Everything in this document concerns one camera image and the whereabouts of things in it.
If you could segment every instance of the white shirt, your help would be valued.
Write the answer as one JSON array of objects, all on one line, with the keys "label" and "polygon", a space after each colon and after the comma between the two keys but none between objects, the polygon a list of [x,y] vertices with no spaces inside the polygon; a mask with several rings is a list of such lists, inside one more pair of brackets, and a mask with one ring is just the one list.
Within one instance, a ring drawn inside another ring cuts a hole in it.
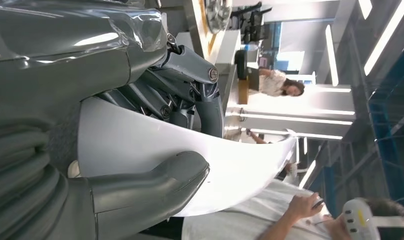
[{"label": "white shirt", "polygon": [[[259,75],[259,93],[272,97],[279,97],[283,93],[281,87],[286,81],[286,74],[279,70],[271,70],[269,76]],[[250,94],[256,94],[257,91],[251,90]]]},{"label": "white shirt", "polygon": [[[184,219],[182,240],[257,240],[287,210],[294,195],[312,192],[274,180],[259,195],[229,209]],[[298,221],[286,240],[331,240],[321,213]]]}]

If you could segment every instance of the person's arm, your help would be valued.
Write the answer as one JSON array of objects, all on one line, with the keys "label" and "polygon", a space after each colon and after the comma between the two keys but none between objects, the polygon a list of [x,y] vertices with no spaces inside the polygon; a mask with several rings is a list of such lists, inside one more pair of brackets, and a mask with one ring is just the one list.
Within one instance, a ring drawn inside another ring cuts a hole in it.
[{"label": "person's arm", "polygon": [[266,68],[261,68],[261,69],[259,69],[259,75],[269,77],[271,75],[271,70],[266,69]]},{"label": "person's arm", "polygon": [[298,220],[312,217],[321,212],[323,204],[312,208],[317,199],[318,193],[311,196],[294,196],[284,215],[267,229],[260,240],[285,240],[290,229]]},{"label": "person's arm", "polygon": [[289,163],[286,165],[287,174],[283,179],[284,183],[299,186],[299,177],[297,175],[297,163]]},{"label": "person's arm", "polygon": [[296,215],[285,213],[278,222],[270,227],[260,240],[285,240],[290,229],[298,221]]},{"label": "person's arm", "polygon": [[256,144],[267,144],[266,141],[264,141],[260,137],[256,136],[256,134],[251,132],[250,129],[247,129],[246,133],[256,142]]}]

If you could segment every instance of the blue wall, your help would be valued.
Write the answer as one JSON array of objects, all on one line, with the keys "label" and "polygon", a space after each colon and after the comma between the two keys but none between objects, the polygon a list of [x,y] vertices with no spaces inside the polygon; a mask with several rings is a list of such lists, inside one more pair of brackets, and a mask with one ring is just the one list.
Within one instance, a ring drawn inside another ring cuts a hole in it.
[{"label": "blue wall", "polygon": [[334,190],[334,170],[332,167],[322,167],[318,176],[314,179],[312,184],[309,186],[309,190],[313,192],[320,192],[321,186],[325,186],[325,195],[321,197],[324,199],[327,205],[328,211],[330,211],[333,217],[337,217],[340,211],[336,208],[336,193]]},{"label": "blue wall", "polygon": [[389,194],[393,200],[404,197],[404,174],[400,168],[394,167],[399,165],[399,153],[391,134],[392,125],[386,103],[394,89],[401,83],[404,83],[404,53],[368,102],[377,148],[382,160]]}]

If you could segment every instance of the led light strip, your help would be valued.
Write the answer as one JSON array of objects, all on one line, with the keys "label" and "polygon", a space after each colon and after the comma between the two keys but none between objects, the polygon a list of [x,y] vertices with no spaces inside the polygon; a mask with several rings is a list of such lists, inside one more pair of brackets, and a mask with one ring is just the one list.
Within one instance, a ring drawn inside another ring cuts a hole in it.
[{"label": "led light strip", "polygon": [[290,151],[287,156],[286,156],[286,160],[290,160],[292,158],[293,152]]},{"label": "led light strip", "polygon": [[[266,130],[266,129],[250,129],[254,133],[261,133],[261,134],[276,134],[276,135],[287,135],[289,134],[287,131],[276,131],[276,130]],[[323,135],[323,134],[313,134],[313,133],[296,133],[298,137],[308,137],[308,138],[319,138],[319,139],[333,139],[333,140],[341,140],[343,139],[342,136],[333,136],[333,135]]]},{"label": "led light strip", "polygon": [[225,131],[230,131],[230,130],[238,130],[240,127],[238,126],[225,126],[224,130]]},{"label": "led light strip", "polygon": [[300,162],[299,138],[296,141],[296,163]]},{"label": "led light strip", "polygon": [[312,81],[312,85],[316,85],[317,84],[317,73],[315,71],[312,72],[312,77],[314,78],[314,80]]},{"label": "led light strip", "polygon": [[332,88],[332,87],[320,87],[320,86],[306,86],[309,91],[316,92],[329,92],[329,93],[350,93],[352,90],[350,88]]},{"label": "led light strip", "polygon": [[337,73],[336,56],[334,54],[333,37],[331,36],[331,26],[325,29],[325,37],[327,40],[328,61],[330,62],[331,81],[333,86],[339,84],[339,75]]},{"label": "led light strip", "polygon": [[307,137],[303,138],[303,151],[305,152],[305,155],[308,153],[308,138]]},{"label": "led light strip", "polygon": [[233,113],[232,115],[240,116],[243,118],[285,120],[293,122],[320,123],[320,124],[352,125],[353,123],[351,121],[337,121],[337,120],[313,119],[313,118],[291,117],[291,116],[273,116],[273,115],[260,115],[260,114],[245,114],[245,113],[242,114]]},{"label": "led light strip", "polygon": [[307,75],[307,74],[287,74],[286,77],[291,80],[302,80],[302,81],[315,81],[315,75]]},{"label": "led light strip", "polygon": [[392,37],[399,23],[401,22],[403,16],[404,16],[404,0],[402,0],[401,3],[399,4],[398,8],[395,11],[395,14],[393,14],[386,29],[384,29],[383,35],[381,35],[380,39],[377,42],[377,45],[375,46],[373,52],[368,58],[367,63],[364,66],[365,75],[368,76],[371,73],[371,70],[377,63],[378,58],[380,57],[384,48],[386,48],[387,43],[389,42],[390,38]]},{"label": "led light strip", "polygon": [[361,7],[362,15],[364,19],[367,19],[373,9],[373,4],[371,0],[359,0],[359,6]]},{"label": "led light strip", "polygon": [[[231,108],[250,108],[250,105],[230,105]],[[294,114],[294,111],[274,109],[276,114]],[[315,113],[315,114],[336,114],[336,115],[355,115],[354,111],[343,111],[343,110],[328,110],[328,109],[317,109],[317,108],[302,108],[298,109],[298,113]],[[226,112],[225,116],[237,116],[238,113]]]},{"label": "led light strip", "polygon": [[338,1],[338,0],[275,0],[274,4],[300,4],[300,3],[318,3],[318,2],[332,2],[332,1]]},{"label": "led light strip", "polygon": [[308,168],[308,171],[306,172],[305,176],[303,176],[302,181],[299,184],[299,188],[302,189],[305,187],[306,182],[308,181],[309,177],[311,176],[312,172],[314,171],[315,167],[317,165],[317,161],[314,160],[311,165]]}]

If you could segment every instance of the white headset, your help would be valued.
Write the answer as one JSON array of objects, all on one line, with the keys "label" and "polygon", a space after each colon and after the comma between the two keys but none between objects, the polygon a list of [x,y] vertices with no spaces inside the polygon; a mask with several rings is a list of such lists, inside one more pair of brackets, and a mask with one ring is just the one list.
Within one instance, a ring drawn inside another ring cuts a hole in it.
[{"label": "white headset", "polygon": [[352,240],[380,240],[378,228],[404,228],[404,217],[374,216],[362,198],[346,202],[343,216]]}]

